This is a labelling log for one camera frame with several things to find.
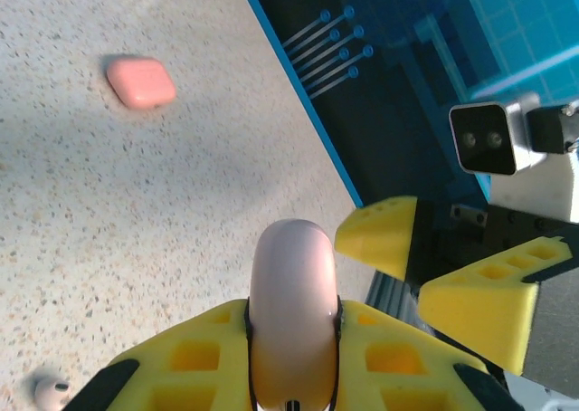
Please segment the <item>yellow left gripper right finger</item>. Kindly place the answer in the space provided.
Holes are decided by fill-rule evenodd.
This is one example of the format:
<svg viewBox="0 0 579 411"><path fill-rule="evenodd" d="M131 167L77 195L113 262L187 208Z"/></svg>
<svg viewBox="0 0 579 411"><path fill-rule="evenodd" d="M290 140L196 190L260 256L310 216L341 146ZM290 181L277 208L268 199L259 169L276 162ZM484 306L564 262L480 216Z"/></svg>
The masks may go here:
<svg viewBox="0 0 579 411"><path fill-rule="evenodd" d="M362 302L340 304L336 411L525 411L473 355Z"/></svg>

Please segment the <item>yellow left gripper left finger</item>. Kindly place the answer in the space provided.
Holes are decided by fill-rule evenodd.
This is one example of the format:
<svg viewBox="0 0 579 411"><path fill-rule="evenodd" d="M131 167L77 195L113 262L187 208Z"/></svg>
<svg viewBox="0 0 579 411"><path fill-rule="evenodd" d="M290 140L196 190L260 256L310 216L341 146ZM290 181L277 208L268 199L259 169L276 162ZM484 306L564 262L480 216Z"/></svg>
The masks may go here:
<svg viewBox="0 0 579 411"><path fill-rule="evenodd" d="M128 349L63 411L252 411L245 300L234 300Z"/></svg>

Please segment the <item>pink round charging case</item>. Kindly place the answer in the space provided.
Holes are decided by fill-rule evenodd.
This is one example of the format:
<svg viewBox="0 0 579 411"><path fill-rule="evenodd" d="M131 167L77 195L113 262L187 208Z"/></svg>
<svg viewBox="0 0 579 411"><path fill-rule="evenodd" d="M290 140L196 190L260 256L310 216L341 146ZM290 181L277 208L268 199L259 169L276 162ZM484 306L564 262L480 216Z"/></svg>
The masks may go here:
<svg viewBox="0 0 579 411"><path fill-rule="evenodd" d="M324 411L337 377L337 279L332 243L310 221L268 226L252 266L252 388L266 411Z"/></svg>

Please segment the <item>pale pink wireless earbud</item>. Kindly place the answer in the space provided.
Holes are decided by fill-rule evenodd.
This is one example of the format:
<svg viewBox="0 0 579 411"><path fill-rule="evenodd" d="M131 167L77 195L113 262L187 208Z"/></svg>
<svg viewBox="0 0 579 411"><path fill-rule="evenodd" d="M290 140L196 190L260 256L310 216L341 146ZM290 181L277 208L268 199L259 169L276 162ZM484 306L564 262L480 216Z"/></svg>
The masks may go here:
<svg viewBox="0 0 579 411"><path fill-rule="evenodd" d="M35 385L33 399L39 411L62 411L71 400L71 386L55 376L41 377Z"/></svg>

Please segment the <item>peach square charging case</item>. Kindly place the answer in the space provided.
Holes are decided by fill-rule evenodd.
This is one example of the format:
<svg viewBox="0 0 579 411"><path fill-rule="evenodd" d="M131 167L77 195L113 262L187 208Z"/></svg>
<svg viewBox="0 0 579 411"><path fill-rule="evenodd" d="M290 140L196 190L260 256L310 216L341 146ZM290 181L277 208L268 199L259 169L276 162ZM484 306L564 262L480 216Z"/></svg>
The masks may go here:
<svg viewBox="0 0 579 411"><path fill-rule="evenodd" d="M167 105L176 98L176 86L165 65L147 57L121 57L106 69L119 100L133 110Z"/></svg>

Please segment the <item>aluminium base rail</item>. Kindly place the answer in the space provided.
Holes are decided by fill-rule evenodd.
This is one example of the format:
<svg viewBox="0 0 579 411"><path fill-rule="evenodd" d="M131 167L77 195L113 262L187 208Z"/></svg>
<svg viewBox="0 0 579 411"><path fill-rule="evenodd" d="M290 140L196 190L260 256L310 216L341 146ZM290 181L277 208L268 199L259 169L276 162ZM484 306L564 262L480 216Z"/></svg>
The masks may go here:
<svg viewBox="0 0 579 411"><path fill-rule="evenodd" d="M365 304L415 328L435 335L417 313L417 299L411 287L381 272L375 272Z"/></svg>

